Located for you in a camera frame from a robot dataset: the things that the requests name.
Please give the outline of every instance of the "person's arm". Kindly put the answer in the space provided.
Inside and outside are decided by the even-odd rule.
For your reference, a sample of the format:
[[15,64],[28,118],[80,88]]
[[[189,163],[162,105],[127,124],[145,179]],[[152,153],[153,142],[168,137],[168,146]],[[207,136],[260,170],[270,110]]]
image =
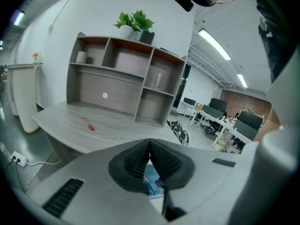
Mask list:
[[263,125],[263,127],[259,130],[253,142],[260,142],[263,139],[263,136],[270,132],[277,130],[279,128],[279,120],[273,108],[271,108],[270,114]]

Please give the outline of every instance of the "white flower pot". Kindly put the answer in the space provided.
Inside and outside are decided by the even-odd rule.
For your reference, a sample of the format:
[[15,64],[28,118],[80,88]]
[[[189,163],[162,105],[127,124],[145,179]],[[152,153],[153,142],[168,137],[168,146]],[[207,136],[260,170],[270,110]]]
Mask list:
[[130,39],[133,34],[133,28],[128,25],[122,25],[120,27],[120,38]]

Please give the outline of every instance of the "white ceiling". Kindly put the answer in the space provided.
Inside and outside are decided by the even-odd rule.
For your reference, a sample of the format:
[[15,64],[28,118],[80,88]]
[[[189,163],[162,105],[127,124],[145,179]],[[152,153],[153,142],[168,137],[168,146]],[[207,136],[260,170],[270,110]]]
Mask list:
[[[189,62],[222,88],[264,95],[271,80],[258,25],[259,13],[255,0],[236,0],[213,7],[197,5]],[[221,44],[232,60],[226,61],[198,35],[202,28]],[[243,74],[248,89],[242,87],[237,73]]]

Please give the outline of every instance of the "bottle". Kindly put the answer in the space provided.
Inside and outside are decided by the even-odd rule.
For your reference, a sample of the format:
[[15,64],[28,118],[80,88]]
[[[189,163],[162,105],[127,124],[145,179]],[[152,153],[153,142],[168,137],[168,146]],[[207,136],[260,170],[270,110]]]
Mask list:
[[11,160],[11,154],[9,153],[9,151],[7,150],[6,146],[4,145],[3,142],[0,142],[0,150],[3,153],[3,155],[5,156],[5,158],[10,161]]

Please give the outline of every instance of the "extension cord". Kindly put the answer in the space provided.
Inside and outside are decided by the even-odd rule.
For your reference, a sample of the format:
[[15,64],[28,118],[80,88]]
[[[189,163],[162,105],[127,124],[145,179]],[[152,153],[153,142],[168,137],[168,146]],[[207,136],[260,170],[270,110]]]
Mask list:
[[13,160],[15,163],[17,162],[17,159],[20,159],[20,162],[18,163],[20,166],[25,167],[27,159],[22,154],[14,151],[12,157],[15,156],[15,160]]

